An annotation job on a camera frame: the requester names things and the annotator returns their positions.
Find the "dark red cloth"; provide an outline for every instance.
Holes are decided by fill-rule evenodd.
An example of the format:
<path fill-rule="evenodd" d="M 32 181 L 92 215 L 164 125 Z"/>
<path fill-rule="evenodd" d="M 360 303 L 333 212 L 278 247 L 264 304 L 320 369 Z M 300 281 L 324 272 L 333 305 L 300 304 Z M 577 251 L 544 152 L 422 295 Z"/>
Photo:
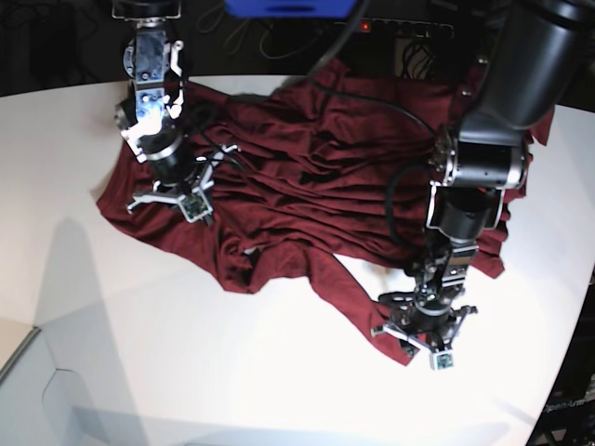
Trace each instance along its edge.
<path fill-rule="evenodd" d="M 338 91 L 399 104 L 434 129 L 446 122 L 456 94 L 451 85 L 349 78 L 346 71 L 333 62 L 316 79 Z M 129 215 L 132 192 L 149 189 L 152 175 L 126 144 L 98 201 L 101 213 L 120 231 L 209 271 L 228 291 L 255 293 L 273 278 L 307 276 L 313 290 L 376 348 L 408 363 L 395 339 L 371 337 L 386 309 L 369 299 L 333 254 L 392 268 L 410 260 L 413 254 L 390 240 L 383 202 L 391 175 L 430 154 L 432 141 L 423 128 L 387 107 L 328 97 L 308 82 L 259 103 L 190 84 L 186 100 L 218 106 L 206 133 L 218 143 L 238 144 L 237 158 L 246 166 L 244 174 L 232 164 L 217 168 L 215 224 L 188 224 L 159 204 L 139 206 Z M 192 143 L 197 154 L 211 152 L 201 137 Z M 422 174 L 410 175 L 394 197 L 399 232 L 412 243 L 423 238 L 427 182 Z M 507 198 L 523 194 L 515 193 Z M 483 234 L 474 262 L 493 277 L 502 270 L 498 253 L 508 218 L 507 211 L 498 230 Z"/>

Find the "black cable bundle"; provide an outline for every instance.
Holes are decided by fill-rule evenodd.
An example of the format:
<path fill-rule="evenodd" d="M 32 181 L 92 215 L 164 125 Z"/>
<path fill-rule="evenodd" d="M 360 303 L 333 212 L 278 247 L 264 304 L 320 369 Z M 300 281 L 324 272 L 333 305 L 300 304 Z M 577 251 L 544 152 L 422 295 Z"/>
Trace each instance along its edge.
<path fill-rule="evenodd" d="M 426 43 L 412 40 L 403 49 L 401 77 L 429 80 L 433 77 L 434 61 L 435 56 L 430 52 Z"/>
<path fill-rule="evenodd" d="M 225 15 L 225 2 L 221 1 L 219 5 L 211 7 L 204 14 L 199 16 L 195 24 L 196 31 L 199 34 L 213 33 L 217 30 L 217 28 L 225 18 Z M 229 46 L 231 46 L 231 49 L 227 50 L 228 56 L 235 56 L 240 52 L 240 50 L 244 46 L 248 30 L 250 29 L 250 26 L 253 21 L 265 29 L 264 33 L 260 37 L 258 49 L 262 57 L 267 60 L 283 60 L 298 56 L 299 54 L 303 53 L 311 46 L 313 46 L 316 42 L 318 42 L 322 38 L 324 33 L 327 31 L 326 28 L 322 29 L 317 33 L 317 35 L 315 35 L 311 39 L 308 39 L 303 45 L 290 49 L 289 51 L 283 54 L 270 54 L 266 48 L 267 42 L 270 40 L 275 24 L 281 21 L 277 19 L 272 19 L 271 22 L 268 23 L 265 20 L 244 19 L 238 23 L 236 29 L 233 32 L 231 32 L 227 39 L 225 39 L 225 42 L 223 42 L 224 48 L 228 48 Z"/>

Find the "black cable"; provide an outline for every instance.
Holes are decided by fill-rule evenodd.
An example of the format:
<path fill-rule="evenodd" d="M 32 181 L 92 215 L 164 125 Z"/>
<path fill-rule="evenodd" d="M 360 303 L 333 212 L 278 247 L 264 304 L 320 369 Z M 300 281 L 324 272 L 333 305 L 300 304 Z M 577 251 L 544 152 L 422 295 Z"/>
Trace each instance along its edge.
<path fill-rule="evenodd" d="M 87 35 L 79 37 L 79 41 L 84 42 L 85 40 L 88 40 L 91 37 L 93 37 L 95 34 L 97 34 L 97 32 L 99 31 L 99 22 L 91 16 L 89 11 L 87 11 L 84 8 L 76 9 L 75 12 L 82 14 L 93 25 L 93 28 Z"/>
<path fill-rule="evenodd" d="M 262 37 L 260 37 L 260 44 L 258 45 L 260 54 L 266 60 L 283 60 L 283 59 L 293 58 L 294 56 L 297 56 L 298 54 L 301 54 L 304 51 L 306 51 L 308 48 L 310 48 L 312 45 L 314 45 L 316 42 L 318 42 L 322 38 L 322 36 L 324 35 L 324 32 L 322 32 L 320 35 L 315 36 L 314 38 L 312 38 L 310 41 L 308 41 L 303 46 L 300 46 L 299 48 L 293 49 L 285 54 L 281 54 L 278 56 L 271 56 L 264 49 L 264 43 L 267 41 L 267 37 L 269 37 L 269 35 L 271 35 L 271 31 L 267 30 L 264 32 L 264 34 L 262 34 Z"/>
<path fill-rule="evenodd" d="M 401 55 L 401 77 L 404 78 L 411 78 L 411 73 L 409 72 L 409 64 L 415 57 L 415 55 L 421 51 L 421 46 L 417 40 L 411 41 L 407 46 L 403 49 L 403 53 Z"/>
<path fill-rule="evenodd" d="M 353 12 L 351 13 L 351 17 L 347 20 L 345 24 L 345 28 L 337 38 L 333 44 L 328 47 L 326 52 L 318 59 L 318 61 L 314 64 L 310 71 L 307 74 L 307 77 L 312 78 L 314 74 L 320 71 L 323 67 L 326 66 L 328 62 L 335 58 L 341 48 L 345 45 L 345 43 L 350 39 L 353 32 L 360 24 L 360 20 L 364 16 L 364 12 L 368 8 L 368 4 L 370 0 L 359 0 L 360 5 L 353 7 Z"/>
<path fill-rule="evenodd" d="M 204 131 L 199 131 L 198 134 L 215 150 L 223 153 L 223 156 L 227 156 L 232 163 L 234 163 L 242 172 L 245 172 L 245 167 L 242 163 L 235 159 L 231 153 L 224 151 L 213 139 L 209 138 Z"/>
<path fill-rule="evenodd" d="M 431 127 L 429 125 L 427 125 L 421 118 L 419 118 L 418 116 L 415 116 L 409 110 L 405 109 L 404 107 L 402 107 L 400 105 L 393 104 L 391 102 L 387 102 L 387 101 L 381 100 L 381 99 L 369 98 L 368 96 L 360 96 L 360 95 L 355 95 L 352 93 L 344 93 L 342 91 L 336 91 L 332 88 L 329 88 L 324 85 L 320 85 L 316 82 L 312 82 L 312 85 L 315 88 L 317 88 L 321 91 L 324 91 L 326 94 L 336 96 L 338 98 L 357 99 L 357 100 L 361 100 L 364 102 L 369 102 L 371 104 L 382 105 L 383 107 L 389 107 L 390 109 L 396 110 L 397 112 L 405 115 L 406 117 L 408 117 L 415 123 L 418 123 L 419 126 L 421 126 L 426 131 L 426 133 L 428 133 L 428 135 L 430 137 L 432 137 L 432 138 L 436 137 L 436 133 L 431 129 Z"/>
<path fill-rule="evenodd" d="M 204 26 L 207 23 L 207 21 L 211 18 L 211 16 L 214 18 L 213 23 Z M 221 2 L 220 5 L 211 7 L 204 14 L 199 16 L 199 18 L 196 20 L 196 31 L 200 34 L 211 34 L 221 24 L 224 17 L 225 3 Z"/>
<path fill-rule="evenodd" d="M 10 31 L 16 30 L 16 29 L 20 28 L 21 26 L 27 25 L 27 24 L 33 22 L 34 20 L 36 20 L 37 18 L 41 17 L 42 14 L 37 9 L 38 7 L 52 8 L 54 6 L 54 5 L 50 5 L 48 3 L 35 3 L 35 4 L 29 4 L 29 5 L 22 5 L 18 2 L 12 1 L 12 0 L 3 0 L 2 3 L 9 3 L 9 7 L 7 7 L 7 9 L 3 12 L 2 17 L 0 17 L 0 26 L 7 28 Z M 32 11 L 33 17 L 23 20 L 20 23 L 17 23 L 16 25 L 10 24 L 9 23 L 10 19 L 15 14 L 18 14 L 19 11 L 22 11 L 23 9 Z"/>
<path fill-rule="evenodd" d="M 233 42 L 233 39 L 236 39 L 237 37 L 237 43 L 235 44 L 235 46 L 227 52 L 228 56 L 235 56 L 236 54 L 238 54 L 240 52 L 240 50 L 242 49 L 242 46 L 244 46 L 244 42 L 245 42 L 245 38 L 248 35 L 248 30 L 250 29 L 250 24 L 252 23 L 251 19 L 247 19 L 244 20 L 242 22 L 242 24 L 240 26 L 238 26 L 233 33 L 231 33 L 229 35 L 229 37 L 227 39 L 225 39 L 225 42 L 223 42 L 223 47 L 227 47 L 231 42 Z"/>
<path fill-rule="evenodd" d="M 395 242 L 404 246 L 407 249 L 412 251 L 417 251 L 420 249 L 420 246 L 414 245 L 404 239 L 399 233 L 397 232 L 395 221 L 394 221 L 394 214 L 392 213 L 392 196 L 394 195 L 395 190 L 397 189 L 397 185 L 399 181 L 401 181 L 405 176 L 415 172 L 417 170 L 420 171 L 428 171 L 428 166 L 426 164 L 421 163 L 420 161 L 416 161 L 410 164 L 406 164 L 402 168 L 400 168 L 394 175 L 390 178 L 389 185 L 387 186 L 386 195 L 384 197 L 384 212 L 385 218 L 387 222 L 387 226 L 389 228 L 389 235 L 390 238 Z"/>
<path fill-rule="evenodd" d="M 192 110 L 188 113 L 192 128 L 188 129 L 189 134 L 202 133 L 208 126 L 210 126 L 217 117 L 217 107 L 210 102 L 203 102 L 194 105 Z"/>
<path fill-rule="evenodd" d="M 270 26 L 266 21 L 263 19 L 254 19 L 256 23 L 262 26 L 264 29 L 269 30 L 272 33 L 272 26 Z"/>
<path fill-rule="evenodd" d="M 414 65 L 413 69 L 411 70 L 411 73 L 413 74 L 414 79 L 419 79 L 419 76 L 421 75 L 421 73 L 424 72 L 424 67 L 428 64 L 429 60 L 430 60 L 430 56 L 426 56 L 426 57 L 421 58 L 420 60 L 417 61 L 417 63 Z"/>

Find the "dark floor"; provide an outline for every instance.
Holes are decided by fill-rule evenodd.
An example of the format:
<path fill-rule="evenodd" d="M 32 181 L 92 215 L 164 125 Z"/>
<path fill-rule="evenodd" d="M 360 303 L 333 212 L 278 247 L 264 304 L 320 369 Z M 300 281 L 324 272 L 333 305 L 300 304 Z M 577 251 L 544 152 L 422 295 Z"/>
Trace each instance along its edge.
<path fill-rule="evenodd" d="M 259 42 L 266 28 L 257 20 L 251 20 L 242 42 L 241 33 L 227 42 L 245 23 L 231 16 L 225 16 L 212 33 L 199 33 L 197 21 L 220 4 L 221 0 L 184 0 L 181 19 L 170 21 L 187 54 L 192 55 L 192 75 L 299 73 L 291 72 L 296 69 L 291 65 L 279 68 L 261 56 Z M 424 4 L 419 0 L 373 0 L 368 13 L 423 19 L 427 16 Z M 111 0 L 0 0 L 0 96 L 125 79 L 122 51 L 132 37 L 132 28 L 130 23 L 113 19 L 111 8 Z M 300 34 L 293 34 L 297 44 L 309 38 L 307 32 Z M 238 44 L 237 54 L 230 56 Z"/>
<path fill-rule="evenodd" d="M 179 35 L 186 54 L 191 55 L 191 75 L 303 74 L 340 32 L 340 25 L 323 22 L 322 38 L 307 51 L 293 58 L 267 60 L 259 50 L 267 26 L 276 31 L 267 38 L 265 48 L 277 55 L 310 41 L 320 33 L 321 24 L 251 20 L 246 25 L 226 15 L 211 33 L 199 33 L 198 21 L 222 0 L 182 1 L 182 17 L 170 21 L 171 32 Z M 450 59 L 460 73 L 477 49 L 476 18 L 470 13 L 462 18 L 461 14 L 449 16 L 436 6 L 459 1 L 372 0 L 366 16 L 453 24 L 457 29 L 454 44 L 443 59 Z M 482 1 L 489 0 L 476 0 L 473 7 Z M 209 20 L 201 24 L 208 25 Z M 233 36 L 242 27 L 247 29 L 245 36 L 241 32 Z M 0 0 L 0 96 L 124 80 L 122 54 L 132 36 L 130 23 L 112 18 L 112 0 Z M 236 46 L 236 54 L 230 55 Z M 355 34 L 342 57 L 356 72 L 391 75 L 395 54 L 394 37 L 374 31 Z M 587 67 L 579 70 L 562 103 L 595 111 L 593 73 Z"/>

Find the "black cylindrical actuator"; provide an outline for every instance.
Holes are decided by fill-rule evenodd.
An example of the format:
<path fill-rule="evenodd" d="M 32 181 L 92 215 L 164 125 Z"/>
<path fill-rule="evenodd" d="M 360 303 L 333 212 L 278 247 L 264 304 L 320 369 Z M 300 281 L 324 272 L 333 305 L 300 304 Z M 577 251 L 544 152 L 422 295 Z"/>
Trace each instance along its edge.
<path fill-rule="evenodd" d="M 131 20 L 176 17 L 180 0 L 112 0 L 114 13 Z"/>
<path fill-rule="evenodd" d="M 188 180 L 196 169 L 192 149 L 182 141 L 183 136 L 175 129 L 141 139 L 147 163 L 155 178 L 165 186 L 175 186 Z"/>
<path fill-rule="evenodd" d="M 498 125 L 519 138 L 543 118 L 581 59 L 594 6 L 590 0 L 514 0 L 459 140 L 490 143 Z"/>
<path fill-rule="evenodd" d="M 456 243 L 477 239 L 490 212 L 485 194 L 477 189 L 448 188 L 441 200 L 440 232 Z"/>

